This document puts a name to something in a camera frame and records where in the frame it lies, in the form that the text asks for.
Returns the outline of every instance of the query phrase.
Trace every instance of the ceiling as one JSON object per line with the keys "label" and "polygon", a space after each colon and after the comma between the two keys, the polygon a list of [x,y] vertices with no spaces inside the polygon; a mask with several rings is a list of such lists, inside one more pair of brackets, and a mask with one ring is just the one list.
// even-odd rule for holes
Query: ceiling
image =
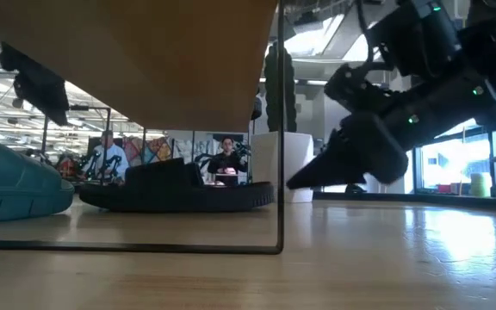
{"label": "ceiling", "polygon": [[[285,47],[293,55],[296,77],[316,82],[300,86],[298,93],[316,94],[314,88],[322,87],[341,64],[365,59],[366,40],[357,26],[357,15],[351,5],[352,0],[287,1],[287,19],[294,32],[285,41]],[[369,12],[367,19],[369,22],[378,20],[393,6],[394,0],[386,1],[386,5],[365,5],[365,10]],[[312,12],[317,21],[296,24],[307,12]],[[16,99],[12,88],[13,76],[12,72],[0,68],[0,141],[17,149],[40,149],[45,116],[27,102],[20,108],[13,106]],[[384,83],[388,79],[381,73],[372,77],[371,81]],[[66,83],[66,92],[70,105],[107,107],[73,84]],[[106,113],[102,109],[71,111],[69,127],[58,127],[49,121],[47,150],[53,153],[85,153],[88,138],[99,136],[105,128]],[[111,114],[111,128],[115,133],[124,135],[141,135],[143,132],[142,127],[115,110]],[[159,131],[149,132],[154,136],[162,134]]]}

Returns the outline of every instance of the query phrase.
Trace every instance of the man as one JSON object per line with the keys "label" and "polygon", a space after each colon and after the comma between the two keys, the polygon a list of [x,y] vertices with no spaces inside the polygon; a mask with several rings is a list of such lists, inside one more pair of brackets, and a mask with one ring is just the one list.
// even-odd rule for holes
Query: man
{"label": "man", "polygon": [[239,184],[239,171],[247,172],[248,163],[240,158],[233,150],[233,139],[223,138],[221,148],[223,152],[215,155],[208,165],[208,172],[218,174],[215,176],[215,182],[222,182],[226,186],[235,186]]}
{"label": "man", "polygon": [[[129,168],[129,163],[127,162],[127,157],[124,150],[121,147],[114,144],[114,134],[112,133],[111,130],[102,133],[101,145],[95,146],[95,149],[93,150],[94,152],[101,153],[101,156],[96,162],[97,175],[100,173],[99,170],[102,167],[102,161],[104,157],[104,153],[103,153],[104,147],[106,148],[106,152],[107,152],[107,160],[111,159],[113,156],[119,156],[121,158],[121,162],[116,166],[116,172],[118,175],[114,180],[114,182],[117,183],[118,185],[122,185],[126,181],[126,170],[127,168]],[[82,175],[89,169],[92,160],[93,158],[91,158],[90,161],[82,168]],[[107,177],[111,173],[112,173],[112,168],[109,167],[106,171],[104,171],[104,176]]]}

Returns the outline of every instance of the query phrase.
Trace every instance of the white shirt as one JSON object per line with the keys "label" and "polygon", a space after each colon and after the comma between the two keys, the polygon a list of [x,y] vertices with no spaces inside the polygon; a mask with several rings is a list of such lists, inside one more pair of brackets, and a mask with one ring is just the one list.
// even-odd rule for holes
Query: white shirt
{"label": "white shirt", "polygon": [[[102,160],[104,159],[104,154],[102,153],[102,146],[95,146],[95,149],[93,150],[94,152],[99,152],[101,153],[101,156],[99,159],[96,161],[96,173],[99,173],[99,170],[102,167]],[[107,149],[107,160],[111,159],[113,156],[120,156],[121,157],[121,162],[116,166],[116,172],[118,173],[118,177],[121,178],[122,180],[126,180],[126,170],[129,168],[129,163],[127,161],[126,153],[124,150],[117,146],[117,145],[112,145]],[[83,171],[86,172],[93,161],[93,157],[90,158],[90,161],[83,167]]]}

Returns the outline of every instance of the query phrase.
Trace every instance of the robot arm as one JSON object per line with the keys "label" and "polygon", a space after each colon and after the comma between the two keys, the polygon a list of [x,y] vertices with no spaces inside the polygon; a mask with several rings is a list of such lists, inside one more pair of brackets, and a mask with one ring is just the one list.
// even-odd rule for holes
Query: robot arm
{"label": "robot arm", "polygon": [[[406,151],[417,144],[470,118],[496,124],[496,4],[474,0],[469,26],[456,31],[439,0],[398,0],[395,11],[366,29],[362,1],[356,5],[369,57],[357,68],[342,65],[325,86],[351,115],[326,150],[288,181],[291,189],[357,183],[364,173],[392,183],[405,174]],[[373,62],[375,48],[383,63]],[[397,92],[365,78],[394,69],[422,83]]]}

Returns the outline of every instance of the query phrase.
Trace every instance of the red object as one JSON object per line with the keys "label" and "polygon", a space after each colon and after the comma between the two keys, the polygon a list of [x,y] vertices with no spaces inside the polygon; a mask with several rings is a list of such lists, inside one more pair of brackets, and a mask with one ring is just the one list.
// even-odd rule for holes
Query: red object
{"label": "red object", "polygon": [[451,185],[438,184],[438,186],[437,186],[437,192],[439,192],[439,193],[450,193],[451,192]]}

